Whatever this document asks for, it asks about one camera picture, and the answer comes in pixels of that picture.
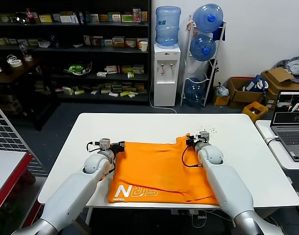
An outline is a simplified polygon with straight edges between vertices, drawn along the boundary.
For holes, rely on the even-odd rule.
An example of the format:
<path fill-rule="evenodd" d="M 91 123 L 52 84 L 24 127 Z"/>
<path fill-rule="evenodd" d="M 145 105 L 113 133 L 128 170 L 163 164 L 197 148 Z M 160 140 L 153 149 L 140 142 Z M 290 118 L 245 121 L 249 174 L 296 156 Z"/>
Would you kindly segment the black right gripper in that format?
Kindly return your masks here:
<path fill-rule="evenodd" d="M 201 136 L 190 136 L 190 138 L 186 139 L 187 146 L 195 147 L 197 143 L 201 142 Z"/>

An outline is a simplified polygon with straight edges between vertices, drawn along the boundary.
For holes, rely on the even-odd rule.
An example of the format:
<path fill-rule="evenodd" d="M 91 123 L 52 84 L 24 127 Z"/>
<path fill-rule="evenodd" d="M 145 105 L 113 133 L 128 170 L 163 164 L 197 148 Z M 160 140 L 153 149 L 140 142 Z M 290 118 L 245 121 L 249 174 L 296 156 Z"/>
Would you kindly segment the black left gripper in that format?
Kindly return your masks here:
<path fill-rule="evenodd" d="M 114 154 L 118 154 L 119 152 L 125 152 L 125 148 L 122 147 L 125 146 L 125 141 L 121 141 L 118 143 L 112 143 L 110 145 L 110 150 L 114 153 Z"/>

